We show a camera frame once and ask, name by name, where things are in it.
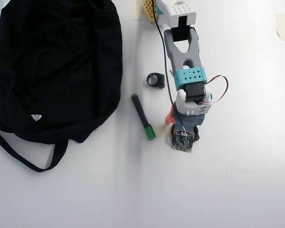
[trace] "black bag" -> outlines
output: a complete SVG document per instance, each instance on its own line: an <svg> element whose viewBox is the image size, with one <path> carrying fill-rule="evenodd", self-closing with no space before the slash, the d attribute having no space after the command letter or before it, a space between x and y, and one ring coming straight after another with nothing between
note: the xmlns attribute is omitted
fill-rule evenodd
<svg viewBox="0 0 285 228"><path fill-rule="evenodd" d="M0 17L0 130L55 144L82 143L120 101L122 34L111 0L11 0Z"/></svg>

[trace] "circuit board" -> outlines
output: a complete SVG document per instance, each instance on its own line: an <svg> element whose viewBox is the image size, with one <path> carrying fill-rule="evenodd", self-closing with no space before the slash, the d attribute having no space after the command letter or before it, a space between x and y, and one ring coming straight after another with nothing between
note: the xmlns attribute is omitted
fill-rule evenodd
<svg viewBox="0 0 285 228"><path fill-rule="evenodd" d="M195 133L185 133L174 129L172 135L172 149L191 153Z"/></svg>

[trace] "tape piece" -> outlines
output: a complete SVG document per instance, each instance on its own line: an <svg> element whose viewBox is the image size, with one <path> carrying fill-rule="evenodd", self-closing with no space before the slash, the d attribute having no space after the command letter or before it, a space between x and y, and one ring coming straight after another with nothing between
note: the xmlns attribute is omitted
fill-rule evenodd
<svg viewBox="0 0 285 228"><path fill-rule="evenodd" d="M276 14L275 22L277 35L285 41L285 14Z"/></svg>
<svg viewBox="0 0 285 228"><path fill-rule="evenodd" d="M132 0L132 20L143 19L143 0Z"/></svg>

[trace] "white label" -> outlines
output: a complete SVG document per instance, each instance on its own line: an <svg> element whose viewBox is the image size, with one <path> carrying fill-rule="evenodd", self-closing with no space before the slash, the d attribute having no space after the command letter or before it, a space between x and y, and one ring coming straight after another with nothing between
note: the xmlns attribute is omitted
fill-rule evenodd
<svg viewBox="0 0 285 228"><path fill-rule="evenodd" d="M41 119L42 115L31 115L33 119L37 122L38 120Z"/></svg>

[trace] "green marker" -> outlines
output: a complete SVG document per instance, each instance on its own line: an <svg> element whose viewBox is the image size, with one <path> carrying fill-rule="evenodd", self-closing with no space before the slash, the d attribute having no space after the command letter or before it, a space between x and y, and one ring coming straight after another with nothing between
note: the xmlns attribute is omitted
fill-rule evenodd
<svg viewBox="0 0 285 228"><path fill-rule="evenodd" d="M139 101L137 94L132 94L132 100L133 100L133 103L135 105L136 111L139 115L139 118L141 119L141 122L142 122L143 127L144 127L144 131L146 132L149 141L155 139L156 135L154 133L154 130L153 130L151 124L149 124L149 122L147 120L146 114L143 111L142 104Z"/></svg>

